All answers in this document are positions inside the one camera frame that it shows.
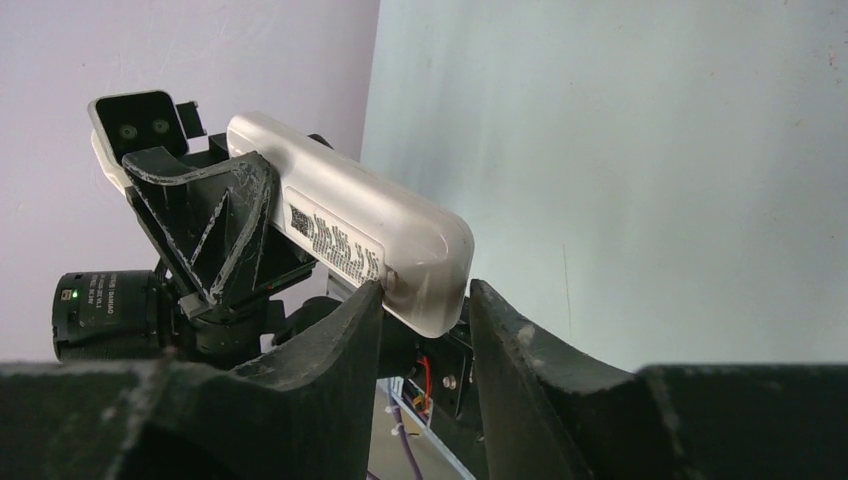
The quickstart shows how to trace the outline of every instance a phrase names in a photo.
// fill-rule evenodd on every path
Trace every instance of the light blue wall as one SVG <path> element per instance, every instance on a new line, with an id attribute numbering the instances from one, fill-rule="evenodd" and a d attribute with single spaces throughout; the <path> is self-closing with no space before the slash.
<path id="1" fill-rule="evenodd" d="M 362 162 L 613 364 L 848 360 L 843 5 L 383 2 Z"/>

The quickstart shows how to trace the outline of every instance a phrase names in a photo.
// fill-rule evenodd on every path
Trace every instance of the wall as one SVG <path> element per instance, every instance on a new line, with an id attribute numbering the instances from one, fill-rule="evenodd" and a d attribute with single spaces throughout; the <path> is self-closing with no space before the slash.
<path id="1" fill-rule="evenodd" d="M 615 365 L 845 361 L 846 103 L 843 2 L 384 2 L 362 161 Z"/>
<path id="2" fill-rule="evenodd" d="M 258 109 L 357 157 L 378 5 L 0 3 L 0 360 L 54 358 L 51 300 L 65 272 L 155 264 L 132 211 L 100 174 L 89 101 L 164 89 L 198 101 L 211 133 Z M 310 285 L 291 305 L 320 291 Z"/>

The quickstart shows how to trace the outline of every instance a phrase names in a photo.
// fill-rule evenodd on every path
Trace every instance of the sticker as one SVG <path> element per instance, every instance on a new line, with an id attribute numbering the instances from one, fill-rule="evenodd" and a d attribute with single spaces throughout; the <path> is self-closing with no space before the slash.
<path id="1" fill-rule="evenodd" d="M 291 187 L 283 195 L 286 234 L 348 281 L 360 285 L 386 272 L 383 246 Z"/>

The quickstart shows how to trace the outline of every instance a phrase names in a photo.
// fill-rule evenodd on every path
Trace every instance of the red wire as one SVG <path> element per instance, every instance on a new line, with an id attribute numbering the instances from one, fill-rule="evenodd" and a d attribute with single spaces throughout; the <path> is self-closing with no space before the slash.
<path id="1" fill-rule="evenodd" d="M 426 356 L 423 360 L 418 360 L 418 363 L 424 365 L 424 411 L 430 412 L 430 394 L 433 392 L 433 382 L 430 378 L 430 359 Z"/>

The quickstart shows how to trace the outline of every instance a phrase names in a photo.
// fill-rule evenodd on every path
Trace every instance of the screw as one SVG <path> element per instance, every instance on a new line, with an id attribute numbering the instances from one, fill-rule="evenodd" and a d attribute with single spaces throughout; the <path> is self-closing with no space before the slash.
<path id="1" fill-rule="evenodd" d="M 447 377 L 442 379 L 442 385 L 448 390 L 456 389 L 456 378 L 453 375 L 448 375 Z"/>

